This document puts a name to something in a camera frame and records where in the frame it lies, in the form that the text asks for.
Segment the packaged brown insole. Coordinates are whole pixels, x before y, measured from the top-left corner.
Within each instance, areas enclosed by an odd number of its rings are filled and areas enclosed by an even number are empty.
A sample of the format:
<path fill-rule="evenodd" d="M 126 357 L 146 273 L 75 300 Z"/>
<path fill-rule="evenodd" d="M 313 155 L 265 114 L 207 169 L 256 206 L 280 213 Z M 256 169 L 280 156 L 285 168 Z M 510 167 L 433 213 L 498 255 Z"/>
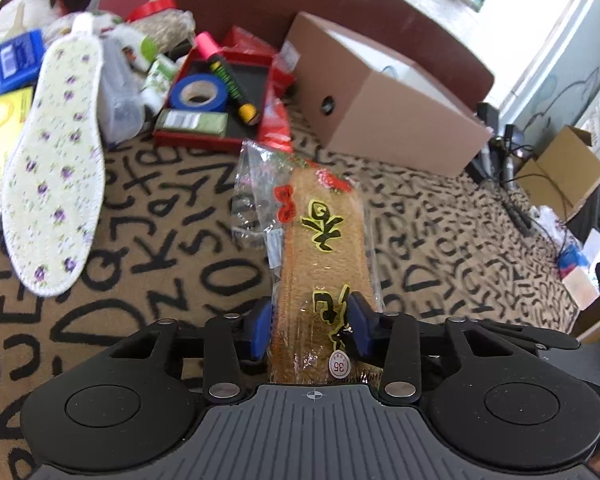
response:
<path fill-rule="evenodd" d="M 380 370 L 354 354 L 348 299 L 380 298 L 363 196 L 351 179 L 253 141 L 240 150 L 232 230 L 266 249 L 273 325 L 268 369 L 278 384 L 378 385 Z"/>

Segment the white green tube bottle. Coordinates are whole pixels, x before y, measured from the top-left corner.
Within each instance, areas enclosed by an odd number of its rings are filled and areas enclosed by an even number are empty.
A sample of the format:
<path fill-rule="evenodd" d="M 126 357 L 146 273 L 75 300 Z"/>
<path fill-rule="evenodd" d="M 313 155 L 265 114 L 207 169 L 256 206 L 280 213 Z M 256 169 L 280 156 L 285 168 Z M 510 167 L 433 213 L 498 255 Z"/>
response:
<path fill-rule="evenodd" d="M 159 114 L 164 107 L 177 74 L 178 66 L 170 58 L 158 54 L 140 90 L 140 99 L 151 114 Z"/>

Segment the blue tape roll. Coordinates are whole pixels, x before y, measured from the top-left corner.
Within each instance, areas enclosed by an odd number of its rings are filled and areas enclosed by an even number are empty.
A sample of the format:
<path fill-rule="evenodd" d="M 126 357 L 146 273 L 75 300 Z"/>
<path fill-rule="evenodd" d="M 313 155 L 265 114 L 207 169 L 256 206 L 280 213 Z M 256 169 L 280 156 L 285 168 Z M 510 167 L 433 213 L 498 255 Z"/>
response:
<path fill-rule="evenodd" d="M 173 85 L 169 107 L 172 110 L 225 113 L 227 101 L 227 88 L 221 79 L 211 74 L 195 74 Z"/>

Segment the white floral insole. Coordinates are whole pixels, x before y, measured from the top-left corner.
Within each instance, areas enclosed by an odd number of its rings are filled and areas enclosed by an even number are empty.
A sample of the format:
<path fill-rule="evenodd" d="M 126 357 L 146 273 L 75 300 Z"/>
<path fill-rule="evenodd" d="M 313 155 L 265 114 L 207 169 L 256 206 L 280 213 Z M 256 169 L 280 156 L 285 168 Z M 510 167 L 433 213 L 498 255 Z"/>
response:
<path fill-rule="evenodd" d="M 46 50 L 32 107 L 3 172 L 4 242 L 20 282 L 59 296 L 90 254 L 105 189 L 96 105 L 102 45 L 92 14 Z"/>

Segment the red shallow tray box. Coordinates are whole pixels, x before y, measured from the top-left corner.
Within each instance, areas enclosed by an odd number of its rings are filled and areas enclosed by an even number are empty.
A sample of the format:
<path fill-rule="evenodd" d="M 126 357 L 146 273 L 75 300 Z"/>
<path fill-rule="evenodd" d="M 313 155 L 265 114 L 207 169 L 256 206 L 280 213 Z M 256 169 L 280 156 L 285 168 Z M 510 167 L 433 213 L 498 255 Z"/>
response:
<path fill-rule="evenodd" d="M 259 121 L 249 125 L 240 117 L 239 102 L 227 84 L 193 48 L 156 119 L 152 134 L 155 144 L 237 153 L 242 142 L 253 140 L 273 150 L 291 152 L 286 108 L 274 92 L 272 55 L 232 50 L 223 55 L 247 99 L 258 108 Z"/>

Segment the small green box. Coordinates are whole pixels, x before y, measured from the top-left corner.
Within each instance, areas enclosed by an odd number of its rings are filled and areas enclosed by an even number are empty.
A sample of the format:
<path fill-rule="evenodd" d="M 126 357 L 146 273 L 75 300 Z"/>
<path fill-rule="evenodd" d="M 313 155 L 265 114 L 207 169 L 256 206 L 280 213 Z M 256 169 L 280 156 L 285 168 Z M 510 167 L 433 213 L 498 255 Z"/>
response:
<path fill-rule="evenodd" d="M 227 124 L 226 113 L 163 110 L 157 118 L 156 129 L 222 138 L 225 136 Z"/>

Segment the dark brown headboard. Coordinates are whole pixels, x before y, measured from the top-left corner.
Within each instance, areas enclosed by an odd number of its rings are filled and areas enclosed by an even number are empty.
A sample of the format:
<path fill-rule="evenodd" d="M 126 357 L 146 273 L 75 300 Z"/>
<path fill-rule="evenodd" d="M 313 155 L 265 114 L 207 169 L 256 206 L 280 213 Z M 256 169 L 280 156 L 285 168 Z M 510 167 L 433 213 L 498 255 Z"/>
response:
<path fill-rule="evenodd" d="M 274 47 L 300 12 L 334 22 L 406 55 L 469 107 L 483 101 L 494 77 L 442 25 L 406 0 L 176 0 L 200 30 L 223 37 L 240 26 Z"/>

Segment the open cardboard box at right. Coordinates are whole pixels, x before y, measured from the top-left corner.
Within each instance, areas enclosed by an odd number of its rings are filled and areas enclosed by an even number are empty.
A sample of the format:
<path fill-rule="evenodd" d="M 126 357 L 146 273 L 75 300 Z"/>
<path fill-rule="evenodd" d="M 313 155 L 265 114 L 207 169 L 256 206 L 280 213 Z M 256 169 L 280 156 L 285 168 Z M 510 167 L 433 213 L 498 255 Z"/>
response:
<path fill-rule="evenodd" d="M 515 183 L 534 206 L 549 206 L 569 221 L 600 184 L 600 159 L 592 151 L 592 134 L 565 126 L 536 159 L 516 173 Z"/>

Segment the black tripod stand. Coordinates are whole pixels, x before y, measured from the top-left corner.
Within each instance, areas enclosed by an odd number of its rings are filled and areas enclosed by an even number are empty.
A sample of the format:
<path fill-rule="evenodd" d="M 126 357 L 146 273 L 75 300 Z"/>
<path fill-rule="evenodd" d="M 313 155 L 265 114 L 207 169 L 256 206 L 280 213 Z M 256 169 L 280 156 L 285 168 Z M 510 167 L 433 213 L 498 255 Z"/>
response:
<path fill-rule="evenodd" d="M 522 236 L 532 234 L 532 222 L 508 194 L 507 187 L 513 184 L 515 149 L 512 142 L 499 136 L 500 112 L 487 102 L 480 102 L 476 107 L 477 118 L 488 129 L 490 139 L 480 152 L 471 159 L 465 170 L 475 184 L 494 184 L 496 195 L 505 209 L 508 218 Z"/>

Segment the large brown cardboard box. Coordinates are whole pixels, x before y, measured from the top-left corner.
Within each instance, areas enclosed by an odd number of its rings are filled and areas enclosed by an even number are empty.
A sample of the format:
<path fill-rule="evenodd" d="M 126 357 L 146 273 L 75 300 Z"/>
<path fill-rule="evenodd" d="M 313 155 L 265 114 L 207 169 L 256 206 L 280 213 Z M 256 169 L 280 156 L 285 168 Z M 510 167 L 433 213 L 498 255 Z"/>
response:
<path fill-rule="evenodd" d="M 488 128 L 436 78 L 357 32 L 301 12 L 280 54 L 331 152 L 456 177 L 488 144 Z"/>

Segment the red plastic packet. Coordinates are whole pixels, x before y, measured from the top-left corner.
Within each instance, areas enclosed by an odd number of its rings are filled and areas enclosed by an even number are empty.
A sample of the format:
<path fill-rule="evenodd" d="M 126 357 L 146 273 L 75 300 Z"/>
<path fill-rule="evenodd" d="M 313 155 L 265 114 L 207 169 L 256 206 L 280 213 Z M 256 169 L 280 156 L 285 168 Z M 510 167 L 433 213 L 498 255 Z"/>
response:
<path fill-rule="evenodd" d="M 286 107 L 273 91 L 268 92 L 265 98 L 257 140 L 273 150 L 292 152 L 291 128 Z"/>

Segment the blue plastic case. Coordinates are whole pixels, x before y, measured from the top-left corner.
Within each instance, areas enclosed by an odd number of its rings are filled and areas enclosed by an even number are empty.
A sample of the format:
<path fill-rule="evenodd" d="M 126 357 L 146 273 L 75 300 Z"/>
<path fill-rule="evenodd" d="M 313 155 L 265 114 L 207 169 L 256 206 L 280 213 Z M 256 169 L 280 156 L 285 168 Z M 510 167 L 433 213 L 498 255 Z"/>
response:
<path fill-rule="evenodd" d="M 41 29 L 33 29 L 0 44 L 0 96 L 35 81 L 45 46 Z"/>

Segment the clear plastic bag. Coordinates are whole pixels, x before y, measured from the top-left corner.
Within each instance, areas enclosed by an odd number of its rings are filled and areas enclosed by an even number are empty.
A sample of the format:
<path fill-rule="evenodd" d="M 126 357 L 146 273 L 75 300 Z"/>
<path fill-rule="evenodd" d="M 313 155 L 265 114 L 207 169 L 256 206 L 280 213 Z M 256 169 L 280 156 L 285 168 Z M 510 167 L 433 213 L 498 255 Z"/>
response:
<path fill-rule="evenodd" d="M 100 74 L 97 121 L 107 148 L 134 138 L 145 123 L 140 90 L 128 60 L 112 39 L 102 40 L 104 64 Z"/>

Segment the pink capped black marker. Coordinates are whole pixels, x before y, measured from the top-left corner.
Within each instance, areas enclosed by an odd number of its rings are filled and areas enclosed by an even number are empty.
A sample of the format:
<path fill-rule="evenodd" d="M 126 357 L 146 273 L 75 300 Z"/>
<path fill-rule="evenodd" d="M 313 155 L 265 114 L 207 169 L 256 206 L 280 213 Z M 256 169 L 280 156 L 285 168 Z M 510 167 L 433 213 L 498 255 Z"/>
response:
<path fill-rule="evenodd" d="M 238 115 L 247 126 L 260 122 L 260 110 L 242 86 L 232 66 L 222 53 L 222 49 L 208 32 L 200 32 L 195 37 L 200 55 L 208 63 L 211 73 L 221 79 L 227 88 L 227 94 L 238 106 Z"/>

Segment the red lidded jar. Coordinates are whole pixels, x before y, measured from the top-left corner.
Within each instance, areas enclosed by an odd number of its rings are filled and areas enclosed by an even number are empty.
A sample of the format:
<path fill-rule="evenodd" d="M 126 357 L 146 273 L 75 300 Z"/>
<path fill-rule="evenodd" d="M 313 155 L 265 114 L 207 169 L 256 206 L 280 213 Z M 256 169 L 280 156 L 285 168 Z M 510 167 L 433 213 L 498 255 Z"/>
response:
<path fill-rule="evenodd" d="M 193 43 L 195 20 L 192 12 L 183 11 L 175 0 L 151 0 L 134 9 L 126 22 L 148 36 L 160 53 L 184 42 Z"/>

